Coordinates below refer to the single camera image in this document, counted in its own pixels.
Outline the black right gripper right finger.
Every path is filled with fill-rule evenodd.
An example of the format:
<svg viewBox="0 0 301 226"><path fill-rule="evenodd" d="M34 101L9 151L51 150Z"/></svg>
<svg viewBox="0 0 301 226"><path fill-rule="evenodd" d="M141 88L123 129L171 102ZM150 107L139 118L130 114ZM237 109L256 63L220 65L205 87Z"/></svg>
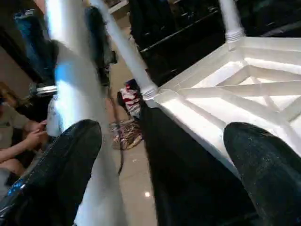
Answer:
<svg viewBox="0 0 301 226"><path fill-rule="evenodd" d="M281 138L245 122L223 132L224 146L266 226L301 224L301 158Z"/></svg>

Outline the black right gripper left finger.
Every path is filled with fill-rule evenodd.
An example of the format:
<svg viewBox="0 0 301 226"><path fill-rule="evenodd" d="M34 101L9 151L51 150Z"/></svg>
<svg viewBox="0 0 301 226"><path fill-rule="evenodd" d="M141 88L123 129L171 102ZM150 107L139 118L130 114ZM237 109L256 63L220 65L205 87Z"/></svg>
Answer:
<svg viewBox="0 0 301 226"><path fill-rule="evenodd" d="M102 146L97 121L58 136L0 201L2 226L72 226Z"/></svg>

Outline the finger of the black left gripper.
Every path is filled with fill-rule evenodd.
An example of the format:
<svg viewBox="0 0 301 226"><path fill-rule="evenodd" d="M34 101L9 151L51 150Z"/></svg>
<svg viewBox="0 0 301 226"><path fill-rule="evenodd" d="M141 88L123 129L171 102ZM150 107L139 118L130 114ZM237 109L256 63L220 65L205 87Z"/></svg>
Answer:
<svg viewBox="0 0 301 226"><path fill-rule="evenodd" d="M25 44L30 65L47 85L55 83L55 66L58 55L57 43L44 35L44 30L35 10L30 9L14 14L15 24Z"/></svg>
<svg viewBox="0 0 301 226"><path fill-rule="evenodd" d="M110 86L110 66L117 63L116 52L111 49L106 31L106 23L98 8L85 8L85 20L89 32L91 57L97 70L100 83Z"/></svg>

